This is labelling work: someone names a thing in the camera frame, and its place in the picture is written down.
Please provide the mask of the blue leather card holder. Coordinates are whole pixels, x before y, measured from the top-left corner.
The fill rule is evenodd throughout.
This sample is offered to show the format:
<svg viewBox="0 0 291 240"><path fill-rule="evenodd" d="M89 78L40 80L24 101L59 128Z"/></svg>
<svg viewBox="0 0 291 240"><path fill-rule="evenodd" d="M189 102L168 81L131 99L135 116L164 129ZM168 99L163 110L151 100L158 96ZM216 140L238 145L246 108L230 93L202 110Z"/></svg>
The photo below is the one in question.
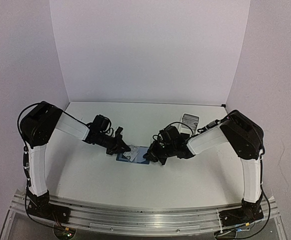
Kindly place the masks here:
<svg viewBox="0 0 291 240"><path fill-rule="evenodd" d="M131 151L120 153L116 157L117 162L131 163L131 164L140 164L140 165L149 165L150 161L144 158L144 155L148 151L148 147L144 146L130 146Z"/></svg>

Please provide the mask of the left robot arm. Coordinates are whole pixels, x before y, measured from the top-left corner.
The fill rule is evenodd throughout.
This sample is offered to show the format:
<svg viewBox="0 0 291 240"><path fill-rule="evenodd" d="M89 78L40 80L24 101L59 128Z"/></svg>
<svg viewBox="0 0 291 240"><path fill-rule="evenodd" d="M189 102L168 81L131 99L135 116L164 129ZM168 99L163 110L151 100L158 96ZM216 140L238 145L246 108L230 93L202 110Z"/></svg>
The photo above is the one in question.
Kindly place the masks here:
<svg viewBox="0 0 291 240"><path fill-rule="evenodd" d="M123 140L123 128L112 130L111 126L111 120L103 115L96 115L92 122L84 123L46 101L33 103L21 111L17 129L24 143L23 171L29 198L25 210L30 217L54 221L59 226L70 218L68 207L50 202L46 184L46 148L54 130L87 144L101 146L110 156L130 152L131 148Z"/></svg>

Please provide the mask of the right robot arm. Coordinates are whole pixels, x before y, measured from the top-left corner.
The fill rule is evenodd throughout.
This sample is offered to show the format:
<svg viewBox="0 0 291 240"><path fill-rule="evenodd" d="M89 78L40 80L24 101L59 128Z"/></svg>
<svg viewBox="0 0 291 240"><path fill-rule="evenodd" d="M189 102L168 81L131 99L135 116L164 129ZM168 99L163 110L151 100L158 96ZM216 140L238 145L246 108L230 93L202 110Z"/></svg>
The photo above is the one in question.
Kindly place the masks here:
<svg viewBox="0 0 291 240"><path fill-rule="evenodd" d="M143 158L165 165L168 158L190 159L208 149L229 143L242 164L243 198L239 208L219 213L221 223L229 227L261 220L264 217L260 204L264 196L262 161L265 154L262 128L238 110L201 128L191 128L186 123L182 126L188 131L179 130L175 122L161 129Z"/></svg>

